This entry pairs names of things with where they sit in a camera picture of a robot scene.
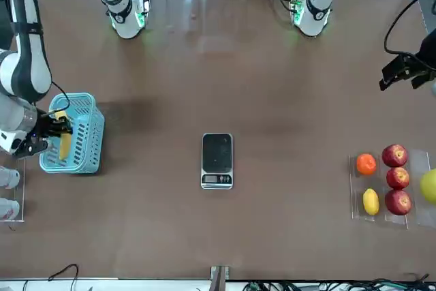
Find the green light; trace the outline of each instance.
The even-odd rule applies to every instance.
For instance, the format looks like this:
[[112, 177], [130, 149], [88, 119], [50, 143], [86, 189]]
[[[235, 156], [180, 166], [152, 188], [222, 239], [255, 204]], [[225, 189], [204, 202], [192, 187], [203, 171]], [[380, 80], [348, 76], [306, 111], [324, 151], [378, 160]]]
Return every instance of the green light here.
[[138, 24], [141, 28], [145, 26], [145, 14], [136, 13], [136, 20], [138, 21]]

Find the clear acrylic stand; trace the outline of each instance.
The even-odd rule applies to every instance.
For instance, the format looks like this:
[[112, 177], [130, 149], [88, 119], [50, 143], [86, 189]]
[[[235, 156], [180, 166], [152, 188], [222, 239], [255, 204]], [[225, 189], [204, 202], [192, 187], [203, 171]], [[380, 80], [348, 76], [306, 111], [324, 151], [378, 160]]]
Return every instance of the clear acrylic stand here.
[[18, 223], [23, 223], [25, 207], [25, 180], [26, 180], [26, 159], [17, 160], [15, 157], [0, 153], [1, 165], [6, 168], [12, 168], [20, 173], [20, 183], [14, 189], [0, 187], [0, 198], [15, 200], [20, 204], [20, 212], [14, 219], [0, 220], [1, 223], [13, 228]]

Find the lemon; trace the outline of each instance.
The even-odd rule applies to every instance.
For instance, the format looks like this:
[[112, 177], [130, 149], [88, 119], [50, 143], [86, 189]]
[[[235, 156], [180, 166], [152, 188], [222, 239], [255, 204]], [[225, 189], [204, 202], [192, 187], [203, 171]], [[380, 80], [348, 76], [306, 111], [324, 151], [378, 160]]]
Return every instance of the lemon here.
[[363, 207], [369, 215], [379, 212], [379, 197], [374, 190], [367, 189], [363, 194]]

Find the green apple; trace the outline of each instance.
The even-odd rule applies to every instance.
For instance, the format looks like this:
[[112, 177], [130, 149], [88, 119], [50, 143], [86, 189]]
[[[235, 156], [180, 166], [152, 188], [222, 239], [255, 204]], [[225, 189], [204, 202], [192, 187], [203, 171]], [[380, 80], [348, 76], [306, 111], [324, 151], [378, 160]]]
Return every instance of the green apple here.
[[436, 170], [425, 173], [421, 178], [421, 192], [424, 198], [436, 204]]

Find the orange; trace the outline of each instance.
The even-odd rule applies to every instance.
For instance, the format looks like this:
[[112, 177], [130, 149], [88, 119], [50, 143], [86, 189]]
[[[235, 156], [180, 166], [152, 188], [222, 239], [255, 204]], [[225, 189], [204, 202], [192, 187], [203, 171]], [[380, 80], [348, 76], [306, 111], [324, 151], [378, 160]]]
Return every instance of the orange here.
[[363, 153], [357, 157], [357, 170], [360, 174], [371, 175], [377, 169], [375, 158], [369, 153]]

